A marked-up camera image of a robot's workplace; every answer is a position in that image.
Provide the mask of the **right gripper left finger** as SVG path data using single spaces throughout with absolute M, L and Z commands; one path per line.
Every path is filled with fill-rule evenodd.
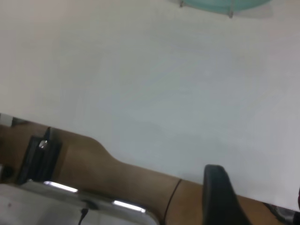
M 220 165 L 206 165 L 202 188 L 204 225 L 250 225 L 229 176 Z

